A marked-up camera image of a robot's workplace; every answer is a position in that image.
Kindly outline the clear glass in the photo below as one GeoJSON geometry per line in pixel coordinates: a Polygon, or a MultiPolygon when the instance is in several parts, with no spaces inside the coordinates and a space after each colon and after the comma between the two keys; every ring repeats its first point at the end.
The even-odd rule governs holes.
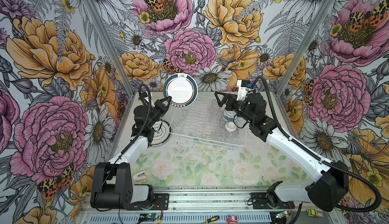
{"type": "Polygon", "coordinates": [[[219,107],[216,99],[212,100],[208,109],[209,109],[209,113],[211,115],[219,115],[220,114],[220,107],[219,107]]]}
{"type": "Polygon", "coordinates": [[[227,139],[228,131],[225,128],[217,128],[213,137],[216,142],[225,143],[227,139]]]}

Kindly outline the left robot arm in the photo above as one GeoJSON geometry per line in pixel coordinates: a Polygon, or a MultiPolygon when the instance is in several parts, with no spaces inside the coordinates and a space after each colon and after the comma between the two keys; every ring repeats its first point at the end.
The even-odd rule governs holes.
{"type": "Polygon", "coordinates": [[[168,112],[172,97],[134,109],[135,123],[129,144],[108,162],[98,163],[94,170],[90,205],[95,209],[150,209],[154,205],[151,185],[133,183],[131,165],[153,141],[154,125],[168,112]]]}

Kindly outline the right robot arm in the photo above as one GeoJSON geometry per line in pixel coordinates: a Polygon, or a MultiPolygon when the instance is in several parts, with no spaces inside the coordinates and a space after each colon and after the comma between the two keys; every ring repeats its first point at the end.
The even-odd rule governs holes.
{"type": "Polygon", "coordinates": [[[347,169],[345,164],[337,162],[333,167],[327,166],[327,158],[305,145],[299,147],[296,138],[284,134],[282,126],[266,114],[266,101],[260,93],[249,94],[244,101],[238,100],[235,94],[224,92],[215,92],[215,97],[221,108],[243,118],[256,137],[280,150],[309,176],[311,181],[300,185],[276,181],[267,190],[273,205],[298,201],[313,203],[326,212],[336,207],[348,192],[348,177],[342,173],[347,169]]]}

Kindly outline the green rimmed plate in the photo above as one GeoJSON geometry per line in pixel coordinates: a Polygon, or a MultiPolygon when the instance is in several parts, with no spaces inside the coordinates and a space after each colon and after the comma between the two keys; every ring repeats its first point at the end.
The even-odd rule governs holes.
{"type": "Polygon", "coordinates": [[[170,104],[183,108],[195,102],[198,86],[193,77],[185,73],[177,73],[167,78],[163,86],[164,97],[171,97],[170,104]]]}

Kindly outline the white plate cloud emblem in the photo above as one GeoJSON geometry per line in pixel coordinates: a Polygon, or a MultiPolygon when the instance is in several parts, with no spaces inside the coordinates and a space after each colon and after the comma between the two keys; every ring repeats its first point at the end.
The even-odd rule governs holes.
{"type": "Polygon", "coordinates": [[[150,147],[158,147],[166,143],[172,134],[172,127],[169,122],[161,119],[153,125],[154,137],[152,142],[149,144],[150,147]]]}

